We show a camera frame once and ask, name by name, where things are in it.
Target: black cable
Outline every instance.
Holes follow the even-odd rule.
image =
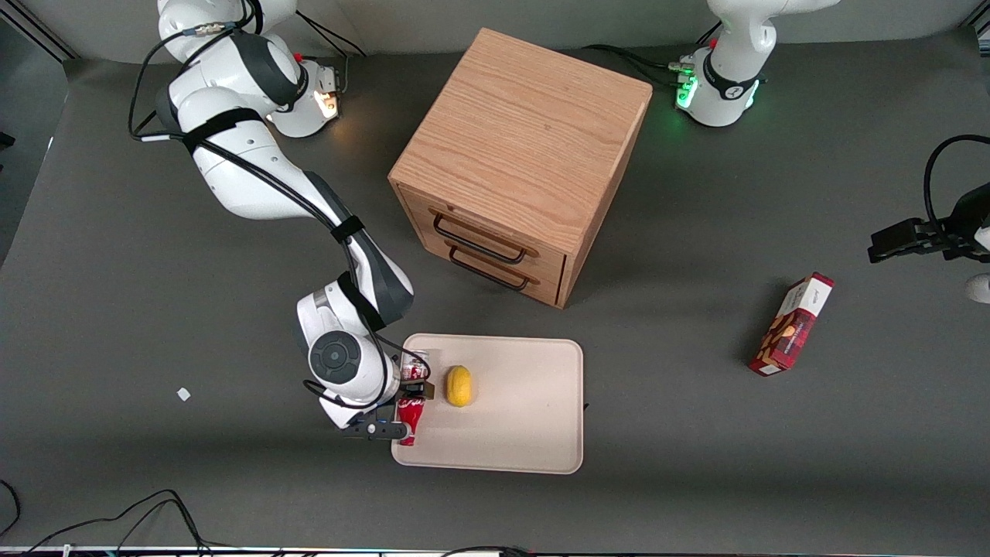
[[[251,20],[255,19],[255,17],[260,17],[260,14],[257,13],[255,10],[255,0],[241,0],[241,9],[243,11],[243,15],[238,21],[234,23],[234,28],[228,29],[218,34],[213,39],[207,41],[205,45],[197,49],[196,52],[194,52],[189,58],[186,59],[185,62],[182,63],[182,66],[179,68],[179,71],[176,75],[181,75],[186,69],[189,68],[189,65],[197,57],[199,57],[201,53],[205,52],[208,48],[212,47],[223,38],[229,36],[235,30],[244,27],[245,25],[250,23]],[[175,39],[178,39],[183,35],[185,35],[185,32],[180,31],[178,33],[166,37],[165,39],[162,39],[157,45],[151,48],[151,50],[148,52],[148,55],[145,56],[145,59],[141,63],[141,69],[138,71],[138,79],[134,84],[134,94],[131,96],[131,108],[128,112],[127,127],[128,127],[128,133],[130,133],[132,139],[139,140],[140,138],[144,138],[144,137],[161,135],[161,133],[139,135],[141,129],[144,126],[146,126],[148,122],[150,122],[150,119],[153,118],[153,116],[148,116],[148,118],[146,118],[146,120],[142,123],[142,125],[136,129],[134,127],[134,111],[135,111],[135,107],[138,104],[138,93],[141,91],[141,82],[145,77],[145,71],[148,69],[148,64],[150,63],[151,57],[154,56],[155,53],[160,51],[162,47],[167,45],[169,42],[174,41]]]
[[[189,55],[189,57],[182,63],[182,65],[179,67],[178,73],[176,73],[175,76],[178,77],[179,75],[182,75],[183,73],[185,73],[186,70],[189,69],[189,67],[192,66],[192,62],[196,61],[196,58],[198,58],[200,54],[204,53],[207,49],[209,49],[210,47],[212,47],[216,43],[218,43],[218,42],[222,41],[223,39],[229,37],[233,32],[234,32],[234,29],[228,29],[228,30],[226,30],[226,31],[218,34],[213,39],[210,39],[209,41],[207,41],[202,47],[196,49],[196,51],[193,52],[193,54]]]
[[[300,12],[299,10],[296,10],[296,15],[299,16],[299,17],[301,17],[301,18],[303,18],[304,20],[306,20],[307,23],[310,23],[312,25],[315,25],[316,27],[319,27],[320,29],[322,29],[322,30],[326,31],[327,33],[333,35],[334,37],[337,37],[341,41],[344,41],[348,45],[351,45],[357,51],[357,53],[360,54],[361,56],[367,56],[367,54],[364,53],[364,51],[361,49],[361,47],[359,47],[358,45],[356,45],[353,41],[351,41],[347,37],[344,37],[342,35],[338,35],[337,33],[334,33],[330,29],[327,29],[326,27],[320,25],[319,22],[317,22],[313,18],[307,16],[306,14]]]
[[[245,0],[242,0],[242,7],[245,9],[246,14],[245,14],[245,16],[244,16],[243,19],[241,19],[239,22],[237,22],[237,25],[240,26],[240,27],[242,27],[243,25],[246,25],[247,22],[249,22],[251,20],[251,18],[253,18],[254,15],[255,15],[254,0],[250,0],[249,4],[251,6],[251,10],[250,10],[250,14],[247,14],[247,10],[248,10],[247,5],[245,3]],[[304,16],[302,14],[299,14],[299,15],[304,20],[311,21],[306,16]],[[213,44],[215,44],[217,41],[219,41],[225,35],[228,35],[232,31],[233,30],[227,30],[224,33],[222,33],[222,34],[218,35],[217,37],[215,37],[214,39],[212,39],[211,41],[207,42],[206,45],[204,45],[203,47],[201,47],[200,49],[198,49],[192,56],[190,56],[186,60],[186,62],[187,63],[190,63],[200,53],[206,51],[207,48],[209,48],[210,46],[212,46]],[[339,37],[337,34],[333,33],[332,31],[330,31],[330,30],[327,30],[327,31],[329,33],[331,33],[332,35],[334,35],[335,37]],[[142,62],[141,70],[138,72],[138,79],[135,82],[135,90],[134,90],[134,95],[131,98],[130,110],[128,112],[128,132],[130,133],[131,138],[134,139],[134,140],[142,141],[144,138],[151,137],[151,136],[167,137],[167,138],[173,139],[173,140],[183,140],[186,137],[186,134],[184,134],[184,133],[160,133],[159,132],[159,133],[156,133],[156,134],[139,135],[138,134],[138,131],[139,130],[136,130],[135,127],[134,127],[134,111],[135,111],[135,106],[136,106],[136,104],[138,102],[138,93],[139,93],[139,91],[141,89],[141,82],[142,82],[142,79],[144,77],[145,70],[148,68],[148,63],[149,63],[151,57],[154,56],[154,54],[157,51],[159,51],[164,45],[166,45],[169,41],[172,41],[174,39],[177,39],[178,37],[182,37],[183,35],[184,35],[184,32],[179,32],[179,33],[176,33],[176,34],[174,34],[172,36],[169,36],[166,39],[162,40],[157,45],[155,45],[154,48],[152,48],[150,52],[148,52],[148,55],[145,56],[145,60]],[[351,44],[352,46],[354,46],[357,49],[357,45],[354,45],[350,41],[347,41],[347,42],[349,44]],[[328,229],[334,230],[336,228],[336,225],[330,220],[330,218],[326,214],[323,213],[323,211],[321,211],[319,208],[317,208],[311,201],[309,201],[309,199],[306,199],[305,197],[303,197],[302,195],[300,195],[296,190],[292,189],[284,181],[282,181],[278,177],[274,176],[271,172],[265,170],[264,168],[258,167],[257,165],[254,165],[253,163],[251,163],[248,160],[244,159],[240,155],[237,155],[235,153],[232,153],[232,152],[230,152],[230,151],[228,151],[228,150],[220,147],[219,145],[216,145],[213,142],[210,142],[208,140],[201,141],[199,144],[197,144],[197,147],[201,147],[203,149],[206,149],[207,151],[213,153],[214,155],[217,155],[219,157],[222,157],[223,159],[226,159],[227,161],[233,163],[234,165],[236,165],[237,167],[241,168],[242,170],[248,172],[249,174],[253,175],[254,177],[257,177],[261,181],[265,182],[266,184],[268,184],[269,186],[271,186],[272,188],[274,188],[276,191],[278,191],[281,194],[285,195],[291,201],[295,202],[300,207],[302,207],[303,209],[305,209],[306,212],[310,213],[310,215],[312,215],[313,218],[315,218],[318,222],[320,222],[321,224],[323,224]],[[350,275],[353,277],[354,280],[357,280],[357,274],[356,274],[355,269],[354,269],[354,261],[353,261],[353,258],[351,257],[350,251],[347,249],[347,247],[345,246],[344,243],[341,243],[341,246],[344,248],[344,252],[345,252],[345,255],[346,255],[346,258],[347,258],[347,266],[349,268]],[[368,332],[373,333],[373,331],[371,330],[371,327],[368,326],[368,323],[367,323],[367,320],[365,319],[365,317],[363,315],[361,315],[360,313],[358,313],[358,316],[360,317],[361,324],[364,326],[364,328],[367,329]],[[381,343],[379,342],[377,335],[372,334],[372,340],[374,341],[375,348],[378,350],[378,356],[381,359],[382,372],[384,373],[385,370],[388,369],[388,364],[387,364],[386,358],[385,358],[385,351],[384,351],[384,349],[382,349]],[[378,399],[381,398],[384,395],[384,393],[385,393],[385,386],[387,385],[387,383],[388,383],[387,378],[383,378],[382,379],[381,389],[378,392],[378,396],[375,398],[375,401],[373,401],[373,402],[371,402],[369,404],[361,404],[361,405],[347,404],[346,402],[329,398],[329,397],[323,395],[323,393],[321,391],[317,392],[317,394],[320,396],[320,398],[326,399],[326,400],[328,400],[328,401],[330,401],[330,402],[332,402],[332,403],[334,403],[334,404],[336,404],[338,406],[342,406],[342,407],[350,408],[350,409],[364,410],[364,409],[372,408],[372,407],[374,407],[378,403]],[[313,389],[310,388],[309,383],[307,383],[307,382],[304,381],[303,382],[303,385],[306,386],[306,388],[308,390],[313,391]]]
[[[178,507],[179,512],[182,514],[182,520],[186,524],[186,528],[189,530],[189,533],[192,534],[193,539],[196,540],[196,542],[198,544],[197,545],[197,550],[200,547],[204,546],[205,544],[202,543],[203,538],[199,535],[199,530],[196,528],[196,523],[192,519],[192,514],[189,513],[189,509],[186,507],[185,503],[182,501],[182,498],[179,496],[178,493],[175,492],[175,490],[168,490],[168,489],[166,489],[166,490],[158,490],[157,492],[154,492],[153,494],[145,497],[144,499],[131,504],[130,506],[128,506],[127,508],[125,508],[123,511],[121,511],[120,514],[118,514],[117,516],[114,516],[112,518],[91,518],[89,520],[84,520],[82,522],[77,522],[75,524],[72,524],[71,526],[67,526],[67,527],[62,528],[60,530],[56,530],[55,532],[53,532],[53,533],[45,536],[41,541],[39,541],[38,543],[36,543],[35,545],[33,545],[31,547],[31,549],[22,552],[21,555],[23,556],[23,555],[26,555],[26,554],[30,554],[31,552],[33,552],[34,550],[38,549],[42,545],[45,545],[46,543],[48,543],[49,541],[51,541],[52,538],[54,538],[54,537],[56,537],[58,535],[61,535],[61,534],[65,533],[65,532],[68,532],[68,531],[71,531],[71,530],[75,530],[75,529],[81,528],[83,526],[88,526],[90,524],[96,524],[98,522],[115,522],[117,520],[120,520],[121,518],[123,518],[124,516],[126,516],[128,513],[130,513],[132,510],[134,510],[135,508],[137,508],[138,506],[140,506],[141,504],[143,504],[145,502],[148,502],[148,501],[151,501],[152,499],[154,499],[154,498],[156,498],[156,497],[158,497],[158,496],[160,496],[162,494],[168,494],[168,495],[170,495],[170,498],[167,499],[167,500],[165,500],[165,501],[174,501],[175,505]],[[155,507],[158,507],[158,506],[162,505],[165,501],[162,501],[162,502],[158,503]]]
[[[338,47],[337,46],[337,43],[334,43],[334,40],[333,39],[331,39],[330,37],[327,37],[326,35],[324,35],[323,32],[320,31],[320,28],[319,27],[313,25],[313,23],[310,22],[309,20],[305,20],[304,19],[303,21],[306,22],[306,25],[310,26],[310,28],[313,31],[315,31],[317,35],[319,35],[320,37],[323,37],[323,40],[324,41],[330,43],[330,46],[333,47],[334,50],[336,50],[342,57],[344,57],[344,58],[348,57],[347,56],[347,53],[344,52],[344,49]]]
[[[715,33],[716,31],[719,30],[720,27],[722,27],[722,22],[721,21],[719,21],[719,23],[713,25],[712,26],[712,29],[709,29],[707,32],[705,32],[705,34],[702,35],[701,37],[699,37],[698,40],[694,42],[694,44],[695,45],[703,45],[705,43],[705,41],[708,41],[708,39],[712,36],[713,33]]]
[[[147,116],[145,117],[145,119],[141,121],[141,124],[138,124],[138,127],[134,129],[134,132],[135,132],[136,134],[137,134],[137,133],[140,133],[140,132],[141,132],[141,130],[143,130],[143,129],[145,128],[145,126],[146,126],[146,125],[147,125],[147,124],[148,124],[148,123],[149,123],[149,122],[151,121],[151,118],[154,118],[154,116],[155,116],[155,115],[157,115],[157,114],[158,114],[158,111],[157,111],[157,110],[152,110],[152,111],[151,111],[151,112],[150,112],[150,113],[149,113],[149,114],[148,114],[148,115],[147,115]]]
[[[174,134],[174,136],[176,136],[175,139],[181,139],[181,137],[184,137],[184,134]],[[285,182],[272,175],[264,168],[258,167],[257,165],[245,160],[243,157],[231,153],[230,151],[227,151],[226,149],[208,140],[204,140],[203,142],[201,142],[199,147],[202,147],[207,151],[210,151],[214,155],[217,155],[219,157],[222,157],[230,161],[231,163],[237,165],[238,167],[250,173],[254,177],[261,179],[262,181],[273,187],[276,191],[278,191],[282,195],[285,195],[290,200],[294,201],[296,204],[301,206],[308,213],[310,213],[315,219],[317,219],[317,221],[319,221],[321,224],[326,226],[329,230],[333,230],[334,228],[337,227],[337,225],[335,225],[330,220],[330,218],[327,217],[327,215],[325,215],[322,211],[320,211],[320,209],[318,209],[316,205],[314,205],[309,199],[306,199],[305,197],[300,195],[296,190],[292,189],[289,185],[287,185]],[[350,273],[352,279],[354,281],[357,281],[357,272],[355,270],[353,257],[351,256],[350,251],[347,249],[347,246],[345,246],[344,243],[341,243],[341,247],[344,248],[344,254],[347,259],[348,272]],[[361,325],[363,325],[364,328],[368,330],[368,332],[372,332],[371,327],[368,325],[367,319],[365,319],[364,315],[362,315],[361,313],[358,313],[357,315],[360,318]],[[372,334],[372,340],[374,341],[375,348],[378,350],[378,357],[381,359],[381,369],[382,369],[382,373],[384,374],[385,371],[388,369],[388,364],[385,358],[385,351],[384,349],[382,349],[381,344],[378,342],[378,337],[376,335]],[[381,388],[378,390],[378,395],[375,397],[374,401],[368,404],[349,404],[347,402],[343,402],[342,400],[336,400],[334,398],[330,398],[325,394],[323,394],[324,387],[321,384],[311,380],[303,380],[303,386],[309,392],[312,392],[313,394],[316,394],[320,398],[332,402],[337,406],[341,406],[343,408],[348,408],[352,410],[367,410],[369,408],[374,407],[379,402],[379,399],[385,394],[385,387],[387,384],[388,384],[387,378],[383,377]]]
[[[154,56],[155,53],[160,51],[161,48],[167,45],[169,42],[174,41],[179,37],[183,37],[184,35],[185,33],[180,31],[178,33],[169,35],[168,37],[162,39],[161,41],[158,41],[158,44],[152,47],[150,51],[148,51],[148,54],[145,55],[145,59],[141,62],[141,69],[138,70],[138,79],[134,83],[134,94],[131,96],[131,108],[128,109],[128,113],[127,113],[127,130],[131,134],[132,139],[139,139],[138,133],[135,132],[134,129],[134,109],[138,104],[138,92],[141,90],[141,81],[145,77],[145,71],[148,69],[148,64],[151,61],[151,57]]]
[[[629,59],[635,60],[635,61],[637,61],[637,62],[639,62],[639,63],[641,63],[643,65],[649,66],[649,67],[655,67],[657,69],[667,69],[667,64],[665,64],[665,63],[661,63],[661,62],[658,62],[658,61],[653,61],[653,60],[651,60],[649,58],[640,56],[640,55],[634,53],[633,51],[630,51],[630,50],[627,50],[627,49],[622,49],[620,47],[613,47],[612,45],[588,45],[587,47],[585,47],[585,49],[589,49],[589,50],[593,50],[593,51],[605,51],[605,52],[608,52],[608,53],[614,53],[614,54],[619,55],[619,56],[622,56],[624,58],[629,58]]]
[[[423,367],[425,367],[427,369],[427,374],[424,377],[422,377],[421,379],[416,380],[417,382],[418,381],[425,381],[425,380],[429,379],[430,376],[433,374],[433,370],[430,369],[430,363],[427,362],[426,360],[424,360],[423,357],[421,357],[419,354],[416,354],[415,352],[406,350],[402,346],[400,346],[400,345],[398,345],[398,344],[396,344],[396,343],[388,340],[387,338],[379,335],[377,332],[376,333],[372,333],[372,334],[374,334],[374,336],[377,337],[378,340],[380,340],[381,342],[387,344],[388,346],[391,346],[392,348],[394,348],[395,350],[398,350],[399,352],[402,352],[403,354],[408,354],[409,356],[411,356],[411,357],[419,360],[420,363],[423,364]]]
[[[124,537],[121,538],[120,543],[117,544],[117,549],[114,550],[114,555],[120,555],[121,547],[124,546],[124,543],[127,541],[127,538],[131,537],[131,534],[133,534],[134,531],[136,529],[138,529],[138,526],[140,526],[142,524],[142,522],[144,522],[149,516],[151,516],[151,514],[153,512],[155,512],[156,510],[162,508],[163,506],[165,506],[165,505],[167,505],[169,503],[172,503],[172,504],[175,504],[176,506],[178,506],[178,503],[176,503],[175,500],[172,500],[172,499],[166,499],[165,501],[159,501],[159,502],[155,503],[152,508],[149,508],[148,511],[145,512],[141,516],[141,518],[138,518],[138,521],[135,522],[133,526],[131,526],[131,529],[128,530],[126,534],[124,534]]]
[[[939,240],[948,246],[948,250],[951,253],[973,261],[980,261],[980,258],[965,252],[957,243],[954,243],[949,239],[948,233],[945,232],[944,225],[942,225],[938,217],[936,217],[935,209],[932,207],[932,170],[935,168],[935,162],[939,159],[941,152],[945,151],[945,148],[953,143],[959,143],[962,141],[972,141],[982,143],[984,145],[990,145],[990,137],[976,134],[963,134],[948,138],[947,140],[941,142],[939,146],[932,151],[932,154],[929,156],[928,163],[925,165],[925,181],[923,184],[923,193],[925,195],[925,212],[928,214],[932,227],[935,228],[936,236],[938,236]]]
[[[646,71],[646,67],[642,67],[642,66],[639,65],[641,63],[641,64],[643,64],[643,65],[645,65],[645,66],[647,66],[649,68],[664,69],[664,70],[666,70],[667,69],[666,64],[662,64],[660,62],[653,61],[653,60],[651,60],[649,58],[642,57],[640,55],[637,55],[636,53],[633,53],[631,51],[627,51],[626,49],[621,49],[619,47],[613,47],[612,45],[588,45],[587,47],[585,47],[585,49],[592,50],[592,51],[604,51],[604,52],[612,53],[614,55],[619,56],[636,73],[638,73],[639,75],[643,76],[647,81],[649,81],[650,83],[653,83],[654,85],[666,86],[666,85],[676,85],[677,84],[672,79],[671,80],[660,79],[660,78],[656,77],[655,75],[652,75],[648,71]]]
[[[444,555],[441,555],[441,557],[451,557],[452,555],[467,553],[468,551],[498,551],[500,557],[528,557],[533,555],[533,553],[525,549],[509,547],[508,545],[472,545],[470,547],[461,547],[453,551],[448,551]]]
[[[14,527],[14,524],[21,519],[21,500],[17,497],[17,492],[14,491],[14,486],[11,486],[3,480],[0,480],[0,484],[3,484],[3,487],[7,488],[7,491],[10,492],[10,498],[14,500],[14,519],[10,521],[10,524],[7,524],[7,527],[4,528],[3,531],[0,531],[0,537],[3,537],[7,535],[7,532],[9,532],[10,529]]]

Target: lemon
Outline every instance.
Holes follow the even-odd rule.
[[[446,373],[446,401],[462,408],[471,404],[471,372],[454,366]]]

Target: velcro strap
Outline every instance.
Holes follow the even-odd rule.
[[[385,328],[385,322],[381,320],[381,315],[378,314],[378,310],[371,305],[371,302],[361,294],[357,286],[350,281],[350,273],[344,273],[337,277],[337,286],[341,288],[341,292],[344,293],[344,297],[347,298],[351,304],[353,304],[354,309],[357,313],[364,316],[364,320],[367,322],[367,326],[371,328],[371,332],[380,331]]]
[[[364,225],[361,224],[361,219],[354,215],[350,215],[350,217],[344,219],[344,222],[342,222],[340,226],[337,226],[331,230],[330,234],[334,237],[334,240],[337,240],[339,244],[342,244],[344,240],[363,229]]]
[[[186,149],[189,150],[189,154],[191,155],[199,147],[199,144],[205,140],[220,132],[233,130],[238,125],[238,122],[246,122],[248,120],[261,122],[261,115],[249,108],[234,108],[226,112],[221,112],[206,122],[203,122],[201,126],[186,132],[185,137],[182,138],[182,143],[185,144]]]

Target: black metal handle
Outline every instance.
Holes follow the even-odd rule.
[[[476,252],[482,253],[492,258],[495,261],[500,261],[506,265],[517,265],[520,261],[523,260],[523,257],[526,256],[526,250],[524,248],[519,249],[519,255],[516,256],[515,258],[508,258],[506,256],[503,256],[502,254],[493,252],[480,244],[475,244],[474,242],[471,242],[467,238],[462,238],[448,230],[444,230],[443,228],[440,227],[440,221],[442,220],[444,220],[444,216],[441,215],[440,213],[437,213],[437,218],[434,219],[434,230],[437,231],[437,234],[440,234],[441,236],[448,238],[450,240],[454,240],[459,244],[463,244]]]
[[[495,277],[494,275],[489,275],[486,272],[482,271],[481,269],[478,269],[476,267],[473,267],[471,265],[468,265],[467,263],[465,263],[463,261],[458,261],[457,258],[455,258],[453,256],[453,254],[455,254],[456,252],[457,252],[457,246],[450,246],[450,255],[449,255],[449,258],[450,258],[450,262],[451,263],[453,263],[454,265],[457,265],[458,267],[463,267],[463,268],[471,271],[472,273],[474,273],[476,275],[485,277],[486,279],[489,279],[492,282],[495,282],[496,284],[499,284],[501,286],[505,286],[506,288],[509,288],[510,290],[515,290],[516,292],[518,292],[518,291],[522,290],[523,288],[525,288],[530,283],[530,279],[528,277],[521,277],[521,279],[523,280],[523,282],[520,283],[520,284],[512,284],[511,282],[507,282],[505,280],[502,280],[502,279],[500,279],[498,277]]]

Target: gray table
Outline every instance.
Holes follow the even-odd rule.
[[[564,311],[427,254],[385,180],[457,59],[356,59],[343,119],[281,143],[415,285],[388,336],[584,347],[584,466],[404,468],[385,443],[340,439],[300,385],[290,333],[296,300],[344,267],[338,247],[313,221],[225,212],[180,145],[127,138],[135,68],[80,62],[0,275],[0,474],[25,505],[5,542],[172,487],[204,535],[250,545],[990,551],[990,308],[961,290],[985,270],[871,266],[865,252],[870,233],[922,214],[940,140],[987,131],[971,32],[781,47],[731,129],[695,125],[658,91]],[[946,153],[940,210],[988,163],[981,147]],[[762,379],[744,361],[811,271],[836,291],[797,368]],[[188,538],[163,515],[135,541]]]

